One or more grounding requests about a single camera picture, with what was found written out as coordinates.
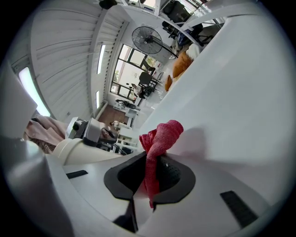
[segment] red towel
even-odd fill
[[[147,152],[144,186],[151,208],[153,208],[153,196],[159,193],[159,182],[156,179],[156,158],[170,149],[183,131],[181,123],[170,120],[166,124],[158,124],[156,129],[139,137],[142,147]]]

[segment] person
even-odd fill
[[[126,100],[116,100],[116,102],[119,103],[119,104],[123,104],[125,107],[128,107],[128,108],[130,108],[130,109],[135,109],[135,110],[138,110],[138,111],[141,110],[140,108],[138,108],[137,106],[135,106],[135,105],[129,103],[129,102],[126,101]]]
[[[110,122],[110,125],[113,126],[114,128],[127,128],[127,129],[131,129],[131,127],[127,126],[124,123],[118,122],[118,121],[114,121],[114,122]]]
[[[135,84],[131,84],[131,86],[133,87],[134,89],[134,93],[139,96],[140,98],[142,99],[146,99],[146,97],[144,96],[145,95],[145,91],[143,90],[142,87],[140,86],[136,86]]]

